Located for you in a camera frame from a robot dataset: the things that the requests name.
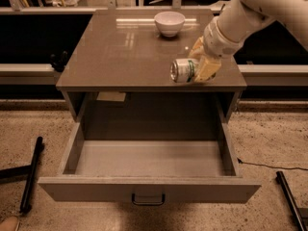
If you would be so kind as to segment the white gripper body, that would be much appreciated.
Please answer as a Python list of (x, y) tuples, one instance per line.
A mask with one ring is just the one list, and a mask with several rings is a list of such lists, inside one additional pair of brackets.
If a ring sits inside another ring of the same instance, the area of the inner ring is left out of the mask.
[(204, 52), (213, 58), (228, 58), (243, 47), (242, 42), (228, 39), (218, 27), (218, 17), (214, 17), (203, 32)]

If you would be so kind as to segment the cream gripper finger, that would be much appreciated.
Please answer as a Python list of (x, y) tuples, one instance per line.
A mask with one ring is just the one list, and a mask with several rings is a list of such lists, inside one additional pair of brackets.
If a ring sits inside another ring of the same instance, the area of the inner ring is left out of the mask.
[(205, 82), (211, 79), (220, 68), (221, 59), (210, 56), (202, 56), (194, 74), (194, 80), (196, 82)]
[(199, 60), (204, 53), (203, 37), (200, 37), (193, 45), (189, 58)]

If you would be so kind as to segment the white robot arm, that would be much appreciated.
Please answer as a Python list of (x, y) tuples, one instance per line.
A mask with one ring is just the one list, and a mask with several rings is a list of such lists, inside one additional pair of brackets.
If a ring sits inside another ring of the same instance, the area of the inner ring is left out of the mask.
[(278, 21), (308, 47), (308, 0), (231, 0), (205, 27), (189, 56), (199, 60), (196, 82), (211, 78), (221, 60), (234, 55), (252, 34)]

